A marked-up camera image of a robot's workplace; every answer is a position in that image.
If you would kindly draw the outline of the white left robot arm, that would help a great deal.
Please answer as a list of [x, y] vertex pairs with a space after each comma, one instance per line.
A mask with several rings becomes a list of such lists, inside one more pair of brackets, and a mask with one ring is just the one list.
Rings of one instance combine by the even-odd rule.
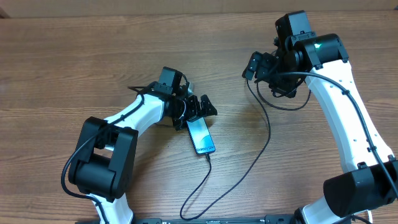
[[147, 86], [134, 86], [136, 99], [119, 113], [105, 119], [89, 117], [82, 126], [73, 154], [61, 174], [65, 193], [93, 202], [97, 223], [133, 223], [126, 191], [132, 182], [132, 170], [139, 137], [165, 117], [179, 131], [188, 129], [197, 154], [214, 152], [204, 146], [210, 134], [204, 119], [218, 112], [206, 95], [193, 94], [186, 76], [164, 67], [159, 80]]

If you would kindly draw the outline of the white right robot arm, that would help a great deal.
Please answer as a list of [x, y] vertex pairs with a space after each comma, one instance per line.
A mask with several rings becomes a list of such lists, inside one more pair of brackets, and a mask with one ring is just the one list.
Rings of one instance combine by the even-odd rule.
[[343, 42], [316, 35], [304, 11], [275, 22], [275, 52], [254, 52], [243, 78], [266, 82], [274, 97], [293, 98], [306, 84], [318, 100], [338, 146], [343, 173], [323, 183], [323, 196], [267, 223], [351, 223], [397, 200], [397, 158], [380, 137], [353, 79]]

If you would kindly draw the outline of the blue smartphone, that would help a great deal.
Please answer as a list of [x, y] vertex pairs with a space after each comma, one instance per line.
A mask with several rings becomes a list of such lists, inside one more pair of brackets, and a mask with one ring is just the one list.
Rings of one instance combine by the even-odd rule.
[[194, 122], [187, 121], [187, 128], [196, 154], [211, 154], [216, 151], [204, 118]]

